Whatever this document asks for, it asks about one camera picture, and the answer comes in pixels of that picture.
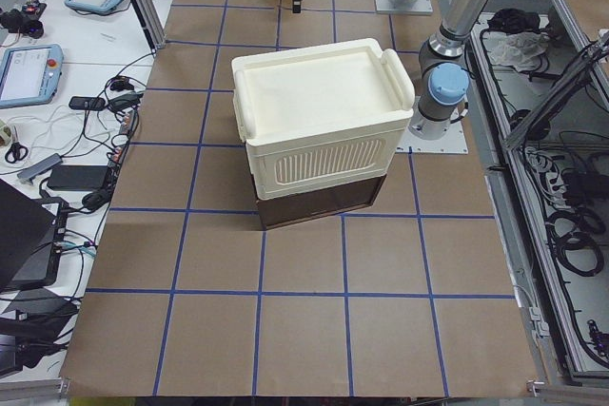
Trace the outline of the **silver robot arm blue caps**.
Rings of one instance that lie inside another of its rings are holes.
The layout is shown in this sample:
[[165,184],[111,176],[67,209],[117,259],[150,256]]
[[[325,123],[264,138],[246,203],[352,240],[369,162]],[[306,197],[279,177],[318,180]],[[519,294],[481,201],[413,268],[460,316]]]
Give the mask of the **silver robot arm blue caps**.
[[488,0],[452,0],[438,30],[419,54],[424,93],[409,123],[413,135],[438,140],[453,123],[450,117],[469,87],[469,76],[457,64],[464,45]]

